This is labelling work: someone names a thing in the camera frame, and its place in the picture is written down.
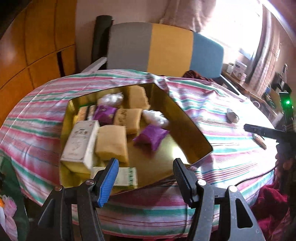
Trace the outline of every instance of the screw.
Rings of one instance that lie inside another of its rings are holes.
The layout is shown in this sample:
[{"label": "screw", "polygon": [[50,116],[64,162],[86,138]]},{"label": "screw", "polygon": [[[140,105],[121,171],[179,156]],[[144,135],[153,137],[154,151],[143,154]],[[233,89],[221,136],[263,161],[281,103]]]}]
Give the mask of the screw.
[{"label": "screw", "polygon": [[229,191],[236,192],[237,191],[237,187],[236,186],[229,186]]},{"label": "screw", "polygon": [[203,180],[203,179],[199,179],[199,180],[197,181],[197,183],[198,183],[199,185],[201,185],[201,186],[204,186],[204,185],[207,184],[207,182],[206,182],[205,180]]},{"label": "screw", "polygon": [[58,185],[58,186],[56,186],[55,188],[54,188],[54,190],[55,191],[57,191],[57,192],[59,192],[59,191],[61,191],[62,190],[62,186],[61,185]]},{"label": "screw", "polygon": [[94,180],[88,179],[88,180],[85,181],[85,184],[88,185],[88,186],[93,185],[94,184]]}]

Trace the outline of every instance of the purple snack packet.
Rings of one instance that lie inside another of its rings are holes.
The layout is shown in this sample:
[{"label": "purple snack packet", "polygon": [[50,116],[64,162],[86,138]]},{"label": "purple snack packet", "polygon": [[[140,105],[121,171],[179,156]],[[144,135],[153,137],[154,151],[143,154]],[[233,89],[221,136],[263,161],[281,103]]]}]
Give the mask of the purple snack packet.
[{"label": "purple snack packet", "polygon": [[105,105],[99,105],[94,113],[93,120],[100,123],[113,124],[113,119],[117,108]]},{"label": "purple snack packet", "polygon": [[169,131],[160,127],[149,124],[136,138],[133,139],[134,144],[144,143],[150,144],[151,149],[156,151],[160,142],[165,138]]}]

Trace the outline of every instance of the bright window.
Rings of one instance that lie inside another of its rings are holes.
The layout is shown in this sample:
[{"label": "bright window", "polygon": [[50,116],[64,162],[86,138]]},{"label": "bright window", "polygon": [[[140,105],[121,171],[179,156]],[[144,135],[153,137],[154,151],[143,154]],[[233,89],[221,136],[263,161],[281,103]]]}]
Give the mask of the bright window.
[{"label": "bright window", "polygon": [[210,22],[201,34],[252,56],[262,29],[262,4],[258,0],[216,0]]}]

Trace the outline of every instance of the patterned curtain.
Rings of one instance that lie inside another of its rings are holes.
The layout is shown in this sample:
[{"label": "patterned curtain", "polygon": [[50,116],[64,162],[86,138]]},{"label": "patterned curtain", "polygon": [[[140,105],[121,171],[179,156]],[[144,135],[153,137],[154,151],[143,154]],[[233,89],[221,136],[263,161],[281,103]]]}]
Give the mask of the patterned curtain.
[{"label": "patterned curtain", "polygon": [[216,0],[170,0],[159,23],[200,32],[211,18]]},{"label": "patterned curtain", "polygon": [[250,87],[257,93],[257,96],[262,96],[268,84],[272,81],[280,48],[280,33],[275,22],[276,20],[271,17],[271,13],[267,9],[263,11],[264,16],[267,17],[264,46],[249,83]]}]

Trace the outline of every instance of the tablecloth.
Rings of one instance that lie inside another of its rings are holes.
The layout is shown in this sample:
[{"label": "tablecloth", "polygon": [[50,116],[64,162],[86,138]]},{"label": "tablecloth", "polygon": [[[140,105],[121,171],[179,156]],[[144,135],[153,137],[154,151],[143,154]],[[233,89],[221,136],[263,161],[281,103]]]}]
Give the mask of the tablecloth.
[{"label": "tablecloth", "polygon": [[[272,128],[272,124],[247,98],[202,80],[156,76],[134,70],[101,70],[52,80],[24,97],[0,129],[0,155],[15,169],[22,192],[42,205],[59,184],[59,149],[62,121],[70,99],[135,83],[156,83],[187,113],[213,146],[213,152],[190,169],[212,185],[226,188],[262,174],[275,165],[276,143],[266,139],[260,148],[245,123]],[[240,121],[230,123],[227,108],[237,111]],[[242,183],[239,190],[251,205],[258,190],[272,182],[273,172]],[[77,221],[77,207],[73,206]],[[215,206],[214,228],[218,224]],[[176,182],[160,182],[111,196],[98,210],[104,232],[126,237],[186,236],[194,209],[182,200]]]}]

